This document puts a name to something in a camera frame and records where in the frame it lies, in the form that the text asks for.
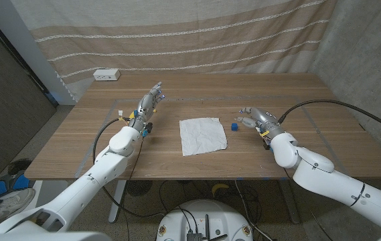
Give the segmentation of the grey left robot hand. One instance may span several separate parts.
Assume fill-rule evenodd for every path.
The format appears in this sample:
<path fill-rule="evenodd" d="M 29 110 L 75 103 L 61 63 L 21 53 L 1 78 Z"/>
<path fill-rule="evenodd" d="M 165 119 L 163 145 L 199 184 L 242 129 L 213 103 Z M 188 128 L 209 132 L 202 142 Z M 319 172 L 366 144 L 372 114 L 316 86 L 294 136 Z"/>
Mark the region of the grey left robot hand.
<path fill-rule="evenodd" d="M 165 96 L 161 93 L 162 82 L 158 82 L 150 91 L 139 101 L 136 113 L 129 122 L 129 127 L 142 131 L 149 119 L 153 116 L 157 104 L 162 101 Z"/>

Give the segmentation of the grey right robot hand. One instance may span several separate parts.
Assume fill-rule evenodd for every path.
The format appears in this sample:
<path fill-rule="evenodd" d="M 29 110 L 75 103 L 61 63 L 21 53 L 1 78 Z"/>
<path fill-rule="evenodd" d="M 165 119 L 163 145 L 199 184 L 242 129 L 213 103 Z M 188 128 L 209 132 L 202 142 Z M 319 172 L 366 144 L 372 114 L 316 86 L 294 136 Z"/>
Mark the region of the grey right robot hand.
<path fill-rule="evenodd" d="M 238 116 L 236 120 L 248 128 L 256 129 L 263 138 L 273 139 L 277 135 L 285 132 L 276 117 L 265 110 L 255 107 L 245 107 L 240 110 L 240 113 L 248 114 L 249 117 Z"/>

